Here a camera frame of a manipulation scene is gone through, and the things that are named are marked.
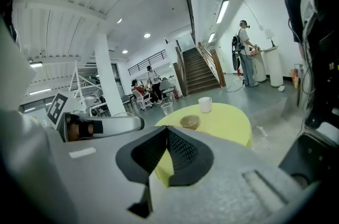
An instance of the white cup on floor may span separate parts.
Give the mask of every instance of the white cup on floor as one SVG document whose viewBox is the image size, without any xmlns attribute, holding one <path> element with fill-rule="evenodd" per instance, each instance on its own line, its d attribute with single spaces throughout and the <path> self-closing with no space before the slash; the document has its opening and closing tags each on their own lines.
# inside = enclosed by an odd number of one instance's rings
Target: white cup on floor
<svg viewBox="0 0 339 224">
<path fill-rule="evenodd" d="M 201 113 L 209 113 L 212 111 L 212 98 L 204 97 L 198 100 Z"/>
</svg>

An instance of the linear light fixture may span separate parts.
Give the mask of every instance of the linear light fixture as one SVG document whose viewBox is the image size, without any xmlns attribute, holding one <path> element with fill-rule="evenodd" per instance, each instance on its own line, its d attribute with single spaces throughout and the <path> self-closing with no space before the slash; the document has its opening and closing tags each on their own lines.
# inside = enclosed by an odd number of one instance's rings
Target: linear light fixture
<svg viewBox="0 0 339 224">
<path fill-rule="evenodd" d="M 47 89 L 43 89 L 41 91 L 35 91 L 35 92 L 31 92 L 30 95 L 34 95 L 34 94 L 38 94 L 38 93 L 42 93 L 42 92 L 46 92 L 46 91 L 51 91 L 50 88 L 47 88 Z"/>
<path fill-rule="evenodd" d="M 226 12 L 228 3 L 229 3 L 229 0 L 223 0 L 223 2 L 222 2 L 222 4 L 221 4 L 219 16 L 218 16 L 218 19 L 217 19 L 217 23 L 221 23 L 222 18 L 224 18 L 224 14 L 225 14 L 225 12 Z"/>
<path fill-rule="evenodd" d="M 215 33 L 212 33 L 212 34 L 211 34 L 210 39 L 208 40 L 208 43 L 211 43 L 211 42 L 212 42 L 212 40 L 214 39 L 214 36 L 215 36 L 215 35 L 216 35 Z"/>
<path fill-rule="evenodd" d="M 25 112 L 29 112 L 29 111 L 32 111 L 32 110 L 34 110 L 34 109 L 35 109 L 35 107 L 29 108 L 29 109 L 25 110 Z"/>
<path fill-rule="evenodd" d="M 33 63 L 30 63 L 30 65 L 32 68 L 39 68 L 39 67 L 42 67 L 42 62 L 33 62 Z"/>
</svg>

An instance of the yellow round table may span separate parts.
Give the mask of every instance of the yellow round table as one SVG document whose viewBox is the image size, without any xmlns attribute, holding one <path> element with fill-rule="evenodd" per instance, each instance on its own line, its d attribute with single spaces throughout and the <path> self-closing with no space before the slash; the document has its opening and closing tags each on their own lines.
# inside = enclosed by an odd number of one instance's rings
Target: yellow round table
<svg viewBox="0 0 339 224">
<path fill-rule="evenodd" d="M 199 116 L 200 123 L 196 131 L 252 147 L 252 128 L 247 116 L 243 111 L 228 104 L 212 103 L 212 111 L 209 113 L 201 113 L 198 104 L 191 105 L 169 114 L 156 126 L 181 127 L 180 120 L 187 115 Z M 168 186 L 168 179 L 174 174 L 168 151 L 161 158 L 155 172 L 164 185 Z"/>
</svg>

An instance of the table lamp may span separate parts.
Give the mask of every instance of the table lamp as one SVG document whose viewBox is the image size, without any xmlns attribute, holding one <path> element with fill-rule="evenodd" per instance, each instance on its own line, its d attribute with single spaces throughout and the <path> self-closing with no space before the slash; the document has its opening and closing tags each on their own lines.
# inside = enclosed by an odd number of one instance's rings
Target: table lamp
<svg viewBox="0 0 339 224">
<path fill-rule="evenodd" d="M 273 40 L 272 40 L 272 38 L 274 38 L 275 35 L 274 35 L 274 33 L 272 32 L 271 29 L 266 29 L 266 30 L 265 30 L 265 36 L 266 36 L 267 39 L 270 39 L 270 40 L 271 40 L 271 42 L 272 42 L 272 47 L 275 47 L 274 42 L 273 42 Z"/>
</svg>

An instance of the clear plastic cup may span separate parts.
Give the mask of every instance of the clear plastic cup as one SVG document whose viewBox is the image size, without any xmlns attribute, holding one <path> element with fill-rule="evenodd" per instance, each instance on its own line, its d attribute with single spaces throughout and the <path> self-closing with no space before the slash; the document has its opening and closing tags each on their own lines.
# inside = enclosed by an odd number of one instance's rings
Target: clear plastic cup
<svg viewBox="0 0 339 224">
<path fill-rule="evenodd" d="M 161 108 L 166 116 L 174 112 L 173 103 L 165 103 L 161 106 Z"/>
</svg>

